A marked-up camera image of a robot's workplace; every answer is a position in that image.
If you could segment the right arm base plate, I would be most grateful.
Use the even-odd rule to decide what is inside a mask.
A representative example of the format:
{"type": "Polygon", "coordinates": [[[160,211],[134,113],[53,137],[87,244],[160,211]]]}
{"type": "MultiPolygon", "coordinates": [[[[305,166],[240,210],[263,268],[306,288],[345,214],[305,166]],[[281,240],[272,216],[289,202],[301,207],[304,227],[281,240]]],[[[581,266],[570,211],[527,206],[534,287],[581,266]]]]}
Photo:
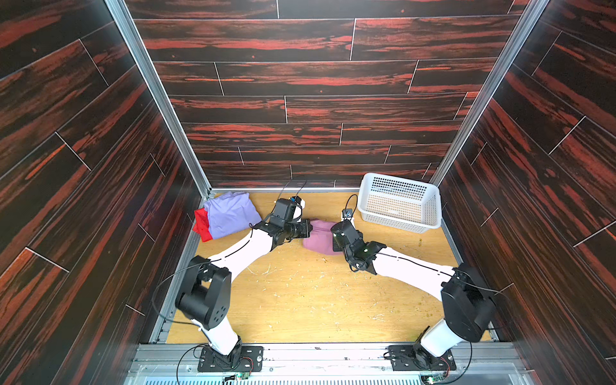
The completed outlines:
{"type": "Polygon", "coordinates": [[[457,369],[452,352],[434,356],[420,344],[390,345],[383,357],[394,372],[450,372],[457,369]]]}

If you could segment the magenta t-shirt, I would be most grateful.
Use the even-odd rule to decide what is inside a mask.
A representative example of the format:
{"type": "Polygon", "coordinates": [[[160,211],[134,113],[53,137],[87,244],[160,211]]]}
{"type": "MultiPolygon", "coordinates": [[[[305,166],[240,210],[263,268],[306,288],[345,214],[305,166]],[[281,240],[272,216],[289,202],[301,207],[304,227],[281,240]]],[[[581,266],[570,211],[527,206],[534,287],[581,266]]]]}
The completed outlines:
{"type": "Polygon", "coordinates": [[[311,219],[313,229],[308,238],[303,239],[303,247],[307,250],[324,255],[342,255],[341,251],[334,250],[333,234],[330,229],[335,222],[311,219]]]}

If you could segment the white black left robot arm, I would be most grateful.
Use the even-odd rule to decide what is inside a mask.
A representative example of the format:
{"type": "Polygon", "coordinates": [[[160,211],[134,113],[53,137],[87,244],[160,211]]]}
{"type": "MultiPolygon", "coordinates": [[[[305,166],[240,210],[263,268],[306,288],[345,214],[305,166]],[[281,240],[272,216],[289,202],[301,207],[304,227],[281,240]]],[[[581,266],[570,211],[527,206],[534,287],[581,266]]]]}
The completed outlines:
{"type": "Polygon", "coordinates": [[[195,256],[189,262],[175,306],[206,336],[216,359],[229,367],[241,360],[242,339],[231,327],[228,312],[233,280],[276,247],[308,238],[312,230],[303,217],[306,202],[299,196],[276,201],[272,212],[227,250],[211,258],[195,256]]]}

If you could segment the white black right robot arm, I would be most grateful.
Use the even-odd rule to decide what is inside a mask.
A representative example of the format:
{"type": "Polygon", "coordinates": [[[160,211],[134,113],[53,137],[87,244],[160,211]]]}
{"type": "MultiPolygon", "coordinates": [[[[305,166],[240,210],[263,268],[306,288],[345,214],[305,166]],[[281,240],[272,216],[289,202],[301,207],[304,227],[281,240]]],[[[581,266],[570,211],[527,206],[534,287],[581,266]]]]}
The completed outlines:
{"type": "Polygon", "coordinates": [[[390,347],[394,361],[419,370],[444,370],[455,365],[448,358],[461,342],[477,343],[496,312],[495,292],[471,266],[443,266],[402,254],[380,242],[365,242],[349,220],[332,226],[334,249],[341,251],[351,271],[394,278],[441,301],[444,317],[428,327],[412,346],[390,347]]]}

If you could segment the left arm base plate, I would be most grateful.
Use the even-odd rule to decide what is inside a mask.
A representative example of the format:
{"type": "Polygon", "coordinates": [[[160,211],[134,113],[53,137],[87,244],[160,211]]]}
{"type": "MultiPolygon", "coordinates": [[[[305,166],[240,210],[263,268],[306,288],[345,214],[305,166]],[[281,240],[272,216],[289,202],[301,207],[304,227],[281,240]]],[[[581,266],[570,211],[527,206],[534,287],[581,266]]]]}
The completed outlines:
{"type": "Polygon", "coordinates": [[[212,347],[206,346],[201,351],[197,371],[199,373],[260,372],[262,370],[263,356],[263,346],[236,346],[228,355],[222,355],[212,347]]]}

